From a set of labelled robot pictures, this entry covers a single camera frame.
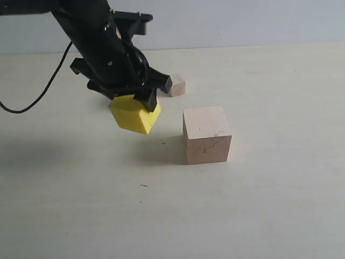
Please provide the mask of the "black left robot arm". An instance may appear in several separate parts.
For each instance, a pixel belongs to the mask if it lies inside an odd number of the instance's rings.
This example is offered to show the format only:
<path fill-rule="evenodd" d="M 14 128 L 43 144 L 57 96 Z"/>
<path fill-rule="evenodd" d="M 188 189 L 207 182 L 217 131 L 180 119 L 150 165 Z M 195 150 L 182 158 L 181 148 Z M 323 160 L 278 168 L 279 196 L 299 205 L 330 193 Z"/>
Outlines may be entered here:
<path fill-rule="evenodd" d="M 1 15 L 51 13 L 80 57 L 70 68 L 88 78 L 88 89 L 113 99 L 133 95 L 148 112 L 157 106 L 157 90 L 169 93 L 172 80 L 150 67 L 134 46 L 145 35 L 148 13 L 113 10 L 107 1 L 1 1 Z"/>

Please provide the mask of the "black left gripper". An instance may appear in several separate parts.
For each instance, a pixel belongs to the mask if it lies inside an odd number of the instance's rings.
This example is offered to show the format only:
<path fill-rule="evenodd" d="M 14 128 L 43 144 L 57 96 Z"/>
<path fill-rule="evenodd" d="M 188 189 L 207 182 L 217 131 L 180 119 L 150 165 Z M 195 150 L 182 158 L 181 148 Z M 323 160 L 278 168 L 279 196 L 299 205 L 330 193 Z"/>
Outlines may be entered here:
<path fill-rule="evenodd" d="M 70 65 L 75 74 L 88 79 L 87 88 L 109 100 L 118 94 L 134 94 L 148 112 L 157 106 L 157 90 L 168 94 L 172 87 L 171 76 L 150 69 L 143 53 L 123 41 L 105 42 L 74 40 L 80 58 Z"/>

